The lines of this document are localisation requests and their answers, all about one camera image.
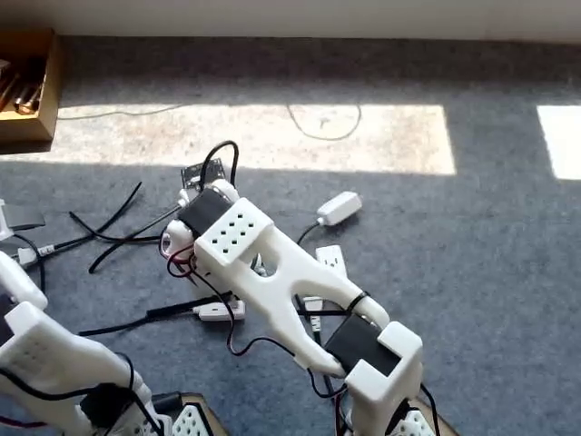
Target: white wall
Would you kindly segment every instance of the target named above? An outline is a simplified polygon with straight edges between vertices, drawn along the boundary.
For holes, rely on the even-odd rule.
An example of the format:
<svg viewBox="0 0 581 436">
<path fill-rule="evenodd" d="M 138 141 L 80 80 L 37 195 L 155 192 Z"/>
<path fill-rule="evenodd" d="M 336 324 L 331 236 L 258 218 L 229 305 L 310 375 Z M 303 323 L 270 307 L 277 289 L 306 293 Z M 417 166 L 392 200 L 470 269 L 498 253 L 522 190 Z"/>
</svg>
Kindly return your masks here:
<svg viewBox="0 0 581 436">
<path fill-rule="evenodd" d="M 64 35 L 581 42 L 581 0 L 0 0 L 0 25 Z"/>
</svg>

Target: floor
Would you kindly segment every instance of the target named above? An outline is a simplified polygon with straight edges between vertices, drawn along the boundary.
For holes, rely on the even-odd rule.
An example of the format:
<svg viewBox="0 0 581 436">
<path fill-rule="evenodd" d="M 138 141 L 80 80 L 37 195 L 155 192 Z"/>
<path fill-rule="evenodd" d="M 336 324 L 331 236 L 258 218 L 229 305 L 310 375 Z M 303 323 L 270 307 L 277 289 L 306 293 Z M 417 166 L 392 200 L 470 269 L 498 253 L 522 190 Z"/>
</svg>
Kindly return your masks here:
<svg viewBox="0 0 581 436">
<path fill-rule="evenodd" d="M 127 233 L 175 201 L 180 167 L 233 139 L 242 192 L 293 237 L 332 195 L 361 193 L 359 218 L 306 248 L 340 243 L 351 280 L 422 337 L 425 382 L 460 434 L 576 434 L 581 49 L 64 42 L 52 152 L 0 157 L 2 198 L 45 213 L 29 233 L 39 243 L 82 234 L 69 210 L 99 225 L 143 181 L 112 230 Z M 191 298 L 154 248 L 123 250 L 89 275 L 102 250 L 48 265 L 48 312 L 70 330 Z M 251 311 L 237 342 L 260 333 L 268 326 Z M 191 318 L 101 340 L 154 391 L 204 393 L 231 434 L 332 434 L 330 405 L 290 359 L 268 345 L 235 359 L 225 334 Z"/>
</svg>

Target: white plastic bracket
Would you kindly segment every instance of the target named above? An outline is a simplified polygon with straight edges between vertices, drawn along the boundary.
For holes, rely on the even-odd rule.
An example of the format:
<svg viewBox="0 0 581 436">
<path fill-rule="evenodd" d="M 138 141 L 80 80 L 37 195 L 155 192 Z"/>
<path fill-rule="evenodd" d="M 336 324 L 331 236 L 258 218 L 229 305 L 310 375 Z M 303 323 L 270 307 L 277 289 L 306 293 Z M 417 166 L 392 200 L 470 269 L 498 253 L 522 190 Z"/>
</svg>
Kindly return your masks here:
<svg viewBox="0 0 581 436">
<path fill-rule="evenodd" d="M 99 383 L 127 385 L 128 363 L 99 342 L 70 333 L 30 302 L 21 302 L 5 316 L 13 336 L 0 346 L 0 367 L 28 385 L 48 393 L 62 393 L 92 387 Z M 168 419 L 155 413 L 152 393 L 138 372 L 133 390 L 152 417 L 170 431 Z M 0 392 L 20 403 L 36 420 L 46 422 L 67 436 L 89 436 L 94 428 L 78 407 L 79 399 L 43 401 L 21 391 L 0 377 Z M 118 420 L 116 429 L 134 428 L 143 422 L 137 405 L 132 405 Z"/>
<path fill-rule="evenodd" d="M 0 252 L 0 285 L 16 302 L 30 302 L 43 311 L 48 305 L 46 296 L 38 289 L 25 270 L 8 254 Z"/>
<path fill-rule="evenodd" d="M 305 331 L 292 295 L 319 295 L 347 308 L 362 294 L 357 285 L 318 263 L 246 198 L 237 201 L 196 240 L 194 251 L 212 274 L 267 318 L 301 367 L 345 375 L 339 362 Z M 251 270 L 249 263 L 256 254 L 275 266 L 272 275 L 261 277 Z M 363 298 L 354 312 L 381 329 L 389 323 L 386 311 L 370 297 Z"/>
<path fill-rule="evenodd" d="M 423 373 L 422 341 L 410 329 L 391 322 L 378 342 L 400 357 L 394 370 L 386 376 L 360 360 L 345 378 L 353 399 L 353 429 L 366 436 L 385 434 L 399 405 L 418 396 Z"/>
</svg>

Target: white power adapter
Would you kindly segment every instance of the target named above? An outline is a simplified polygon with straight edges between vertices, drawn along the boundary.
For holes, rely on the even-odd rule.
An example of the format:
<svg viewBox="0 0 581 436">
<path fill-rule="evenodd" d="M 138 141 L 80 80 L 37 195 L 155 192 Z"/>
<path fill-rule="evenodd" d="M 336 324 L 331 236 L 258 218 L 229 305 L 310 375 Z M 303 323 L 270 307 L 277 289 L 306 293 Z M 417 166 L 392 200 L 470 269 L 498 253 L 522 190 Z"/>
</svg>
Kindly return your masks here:
<svg viewBox="0 0 581 436">
<path fill-rule="evenodd" d="M 320 225 L 335 225 L 357 212 L 363 203 L 357 193 L 345 191 L 323 204 L 317 211 Z"/>
</svg>

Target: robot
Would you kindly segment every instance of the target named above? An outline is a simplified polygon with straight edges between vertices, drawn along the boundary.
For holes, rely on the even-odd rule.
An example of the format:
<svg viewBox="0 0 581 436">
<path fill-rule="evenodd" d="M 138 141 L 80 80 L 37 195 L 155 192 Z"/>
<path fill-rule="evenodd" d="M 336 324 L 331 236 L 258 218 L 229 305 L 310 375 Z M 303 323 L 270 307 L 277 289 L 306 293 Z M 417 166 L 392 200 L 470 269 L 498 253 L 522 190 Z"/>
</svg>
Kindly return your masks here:
<svg viewBox="0 0 581 436">
<path fill-rule="evenodd" d="M 168 263 L 202 280 L 200 271 L 211 273 L 266 318 L 276 342 L 301 368 L 344 379 L 352 398 L 345 434 L 434 436 L 419 411 L 400 412 L 422 386 L 417 334 L 303 251 L 225 180 L 181 205 L 162 238 Z M 276 271 L 256 273 L 257 256 Z M 305 331 L 295 294 L 335 302 L 348 315 L 324 346 Z M 218 304 L 234 322 L 229 302 Z M 179 424 L 191 411 L 175 423 L 158 414 L 131 361 L 67 331 L 43 312 L 46 305 L 20 266 L 0 252 L 0 392 L 65 435 L 186 434 Z"/>
</svg>

